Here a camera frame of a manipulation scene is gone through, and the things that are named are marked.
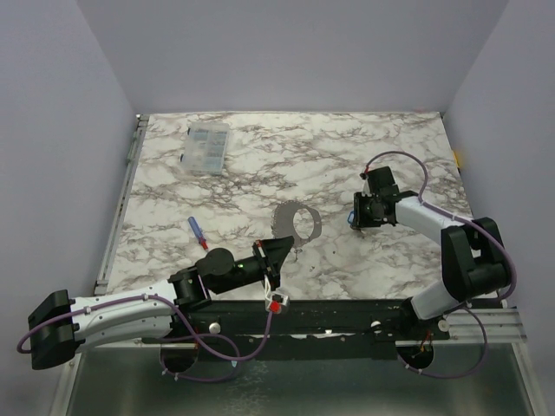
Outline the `aluminium side rail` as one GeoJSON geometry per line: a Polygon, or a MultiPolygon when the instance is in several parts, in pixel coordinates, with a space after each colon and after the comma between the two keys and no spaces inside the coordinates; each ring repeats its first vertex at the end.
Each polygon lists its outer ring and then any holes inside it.
{"type": "Polygon", "coordinates": [[[150,116],[138,114],[136,128],[126,157],[126,170],[123,177],[120,196],[115,207],[114,219],[108,236],[108,243],[101,260],[101,266],[95,279],[94,295],[103,296],[108,292],[108,282],[114,264],[123,221],[127,210],[129,195],[133,186],[134,176],[139,163],[140,152],[144,142],[150,116]]]}

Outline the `clear plastic organizer box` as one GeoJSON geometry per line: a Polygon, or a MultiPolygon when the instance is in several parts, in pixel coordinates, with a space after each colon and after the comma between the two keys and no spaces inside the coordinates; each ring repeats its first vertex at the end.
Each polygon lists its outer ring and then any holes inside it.
{"type": "Polygon", "coordinates": [[[194,174],[220,175],[231,128],[226,123],[194,122],[187,129],[180,164],[194,174]]]}

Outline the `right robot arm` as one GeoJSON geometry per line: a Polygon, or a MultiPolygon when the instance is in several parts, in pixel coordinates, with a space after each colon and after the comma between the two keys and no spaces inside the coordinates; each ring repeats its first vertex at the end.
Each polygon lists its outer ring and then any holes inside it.
{"type": "Polygon", "coordinates": [[[408,312],[398,318],[409,339],[426,333],[430,319],[471,301],[505,289],[510,295],[516,270],[490,218],[456,216],[424,201],[415,192],[381,195],[357,192],[350,225],[355,230],[404,225],[441,248],[441,279],[408,300],[408,312]]]}

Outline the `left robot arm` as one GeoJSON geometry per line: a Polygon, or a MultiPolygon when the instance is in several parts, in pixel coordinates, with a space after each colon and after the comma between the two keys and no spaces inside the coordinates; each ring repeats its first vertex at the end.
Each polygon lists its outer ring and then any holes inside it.
{"type": "Polygon", "coordinates": [[[33,369],[45,370],[114,341],[165,335],[184,341],[192,329],[186,314],[208,306],[212,295],[253,283],[262,283],[265,307],[277,313],[281,304],[273,293],[293,245],[292,236],[258,240],[252,256],[240,260],[212,249],[166,280],[115,295],[72,298],[65,289],[54,291],[29,315],[29,331],[16,350],[30,355],[33,369]]]}

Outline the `blue red screwdriver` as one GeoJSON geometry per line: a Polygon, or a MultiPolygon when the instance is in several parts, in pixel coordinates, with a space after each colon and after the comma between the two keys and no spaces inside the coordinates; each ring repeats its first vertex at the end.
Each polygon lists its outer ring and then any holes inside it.
{"type": "Polygon", "coordinates": [[[204,237],[203,231],[201,230],[196,219],[194,217],[189,217],[187,219],[187,223],[189,224],[189,227],[192,230],[198,244],[202,247],[204,251],[209,251],[206,238],[204,237]]]}

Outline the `yellow clip at edge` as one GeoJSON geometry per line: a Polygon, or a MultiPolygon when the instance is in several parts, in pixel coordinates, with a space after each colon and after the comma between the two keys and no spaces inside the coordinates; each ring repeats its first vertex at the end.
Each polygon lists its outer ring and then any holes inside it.
{"type": "Polygon", "coordinates": [[[461,169],[463,167],[463,159],[460,155],[459,152],[453,151],[453,156],[454,156],[454,162],[456,164],[456,167],[458,169],[461,169]]]}

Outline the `metal key ring plate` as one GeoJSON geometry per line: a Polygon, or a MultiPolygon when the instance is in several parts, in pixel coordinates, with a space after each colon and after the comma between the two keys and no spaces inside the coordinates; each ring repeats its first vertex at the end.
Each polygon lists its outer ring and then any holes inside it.
{"type": "Polygon", "coordinates": [[[319,211],[297,200],[285,201],[273,212],[273,237],[293,237],[294,249],[321,237],[322,231],[323,221],[319,211]]]}

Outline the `black tag key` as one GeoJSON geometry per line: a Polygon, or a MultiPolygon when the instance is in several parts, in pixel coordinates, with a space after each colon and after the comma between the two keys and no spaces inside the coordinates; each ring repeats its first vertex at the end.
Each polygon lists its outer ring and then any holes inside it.
{"type": "Polygon", "coordinates": [[[294,249],[294,259],[293,262],[296,263],[298,261],[299,255],[303,252],[302,249],[300,248],[295,248],[294,249]]]}

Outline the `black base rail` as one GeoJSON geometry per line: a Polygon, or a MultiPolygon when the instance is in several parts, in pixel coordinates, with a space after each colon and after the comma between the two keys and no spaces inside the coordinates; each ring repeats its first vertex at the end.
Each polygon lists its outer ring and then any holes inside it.
{"type": "Polygon", "coordinates": [[[280,315],[267,312],[260,301],[213,301],[174,316],[163,337],[133,339],[171,345],[206,335],[220,354],[260,348],[254,354],[260,361],[393,360],[399,352],[430,361],[432,341],[449,337],[439,321],[416,319],[408,301],[400,300],[294,301],[280,315]]]}

